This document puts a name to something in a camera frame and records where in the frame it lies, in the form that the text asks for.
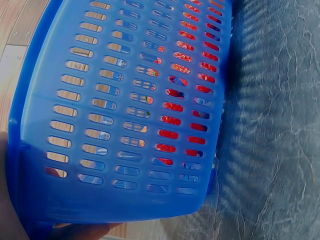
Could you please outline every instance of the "basket slot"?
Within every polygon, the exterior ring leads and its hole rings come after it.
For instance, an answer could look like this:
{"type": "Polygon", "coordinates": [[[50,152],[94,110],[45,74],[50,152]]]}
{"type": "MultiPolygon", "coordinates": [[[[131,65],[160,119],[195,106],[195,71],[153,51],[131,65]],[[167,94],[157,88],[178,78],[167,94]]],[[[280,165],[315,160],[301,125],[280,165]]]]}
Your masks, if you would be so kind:
{"type": "Polygon", "coordinates": [[[61,163],[67,163],[69,162],[69,157],[67,155],[61,154],[61,153],[56,153],[52,151],[47,151],[46,152],[46,158],[56,161],[56,162],[61,162],[61,163]]]}
{"type": "Polygon", "coordinates": [[[95,154],[95,155],[100,155],[100,156],[105,156],[107,155],[108,150],[102,146],[95,146],[91,144],[83,144],[82,145],[82,150],[89,154],[95,154]]]}
{"type": "Polygon", "coordinates": [[[53,168],[50,166],[46,166],[44,169],[46,174],[49,174],[51,176],[55,176],[58,178],[66,178],[67,177],[67,172],[58,168],[53,168]]]}
{"type": "Polygon", "coordinates": [[[89,115],[89,120],[94,123],[104,124],[104,125],[112,125],[114,123],[114,120],[110,116],[104,116],[92,113],[89,115]]]}
{"type": "Polygon", "coordinates": [[[97,44],[98,43],[98,39],[92,36],[87,36],[87,35],[83,35],[83,34],[77,34],[75,36],[75,40],[83,42],[83,43],[87,43],[87,44],[97,44]]]}
{"type": "Polygon", "coordinates": [[[104,170],[105,164],[100,161],[92,161],[87,159],[82,159],[80,161],[81,166],[88,168],[88,169],[95,169],[95,170],[104,170]]]}

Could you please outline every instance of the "blue plastic basket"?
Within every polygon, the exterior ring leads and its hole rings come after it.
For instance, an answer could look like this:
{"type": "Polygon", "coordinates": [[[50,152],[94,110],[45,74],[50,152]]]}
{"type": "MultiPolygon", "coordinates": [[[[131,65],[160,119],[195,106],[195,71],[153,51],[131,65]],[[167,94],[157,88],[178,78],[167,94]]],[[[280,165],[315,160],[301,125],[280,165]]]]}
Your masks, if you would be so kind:
{"type": "Polygon", "coordinates": [[[140,221],[206,195],[220,126],[231,0],[52,0],[9,120],[22,219],[140,221]]]}

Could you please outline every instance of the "finger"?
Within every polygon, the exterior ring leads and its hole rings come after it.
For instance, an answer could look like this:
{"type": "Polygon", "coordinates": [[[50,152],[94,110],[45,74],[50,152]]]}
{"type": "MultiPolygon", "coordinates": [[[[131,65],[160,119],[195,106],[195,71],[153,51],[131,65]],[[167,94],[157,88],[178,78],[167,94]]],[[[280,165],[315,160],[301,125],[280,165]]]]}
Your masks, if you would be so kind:
{"type": "Polygon", "coordinates": [[[63,240],[99,240],[121,223],[84,224],[72,229],[63,240]]]}

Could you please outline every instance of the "red object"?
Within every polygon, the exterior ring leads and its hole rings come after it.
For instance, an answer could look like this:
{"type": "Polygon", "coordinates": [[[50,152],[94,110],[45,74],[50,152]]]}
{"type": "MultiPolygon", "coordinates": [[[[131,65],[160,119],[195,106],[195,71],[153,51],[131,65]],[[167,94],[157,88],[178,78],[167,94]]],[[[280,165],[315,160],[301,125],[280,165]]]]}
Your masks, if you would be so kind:
{"type": "Polygon", "coordinates": [[[162,116],[161,120],[166,124],[173,124],[177,126],[181,124],[181,120],[179,118],[175,118],[172,116],[162,116]]]}
{"type": "Polygon", "coordinates": [[[167,152],[167,153],[174,153],[176,151],[176,147],[171,145],[166,145],[163,143],[158,143],[155,147],[158,151],[167,152]]]}
{"type": "Polygon", "coordinates": [[[216,82],[216,80],[212,76],[208,76],[208,75],[206,75],[204,73],[199,73],[198,76],[199,76],[200,79],[205,80],[207,82],[210,82],[210,83],[213,83],[213,84],[216,82]]]}
{"type": "Polygon", "coordinates": [[[212,43],[208,42],[208,41],[205,41],[204,42],[204,45],[208,48],[211,48],[213,50],[216,50],[216,51],[219,51],[219,48],[216,46],[216,45],[213,45],[212,43]]]}
{"type": "Polygon", "coordinates": [[[211,53],[208,53],[208,52],[206,52],[206,51],[204,51],[204,52],[202,53],[202,55],[203,55],[204,57],[208,58],[208,59],[213,60],[213,61],[218,61],[218,57],[217,57],[217,56],[212,55],[211,53]]]}
{"type": "Polygon", "coordinates": [[[169,138],[169,139],[178,139],[179,134],[174,131],[168,131],[168,130],[160,130],[159,135],[161,137],[169,138]]]}
{"type": "Polygon", "coordinates": [[[184,110],[184,108],[181,105],[178,105],[178,104],[175,104],[172,102],[168,102],[168,101],[164,103],[164,107],[166,109],[170,109],[170,110],[173,110],[176,112],[182,112],[184,110]]]}
{"type": "Polygon", "coordinates": [[[202,62],[201,63],[201,67],[203,67],[204,69],[208,69],[212,72],[216,72],[217,71],[217,68],[215,66],[212,66],[210,65],[209,63],[206,63],[206,62],[202,62]]]}
{"type": "Polygon", "coordinates": [[[188,141],[190,143],[195,143],[195,144],[205,144],[206,143],[206,140],[201,138],[201,137],[197,137],[197,136],[190,136],[188,138],[188,141]]]}

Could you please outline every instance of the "wooden floor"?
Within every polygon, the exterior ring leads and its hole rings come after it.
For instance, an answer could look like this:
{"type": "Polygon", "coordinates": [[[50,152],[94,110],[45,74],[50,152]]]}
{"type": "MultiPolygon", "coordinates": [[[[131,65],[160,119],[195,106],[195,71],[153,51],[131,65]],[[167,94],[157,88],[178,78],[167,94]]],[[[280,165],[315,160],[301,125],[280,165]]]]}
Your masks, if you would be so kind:
{"type": "MultiPolygon", "coordinates": [[[[8,115],[25,54],[49,0],[0,0],[0,131],[8,115]]],[[[127,225],[110,233],[127,238],[127,225]]]]}

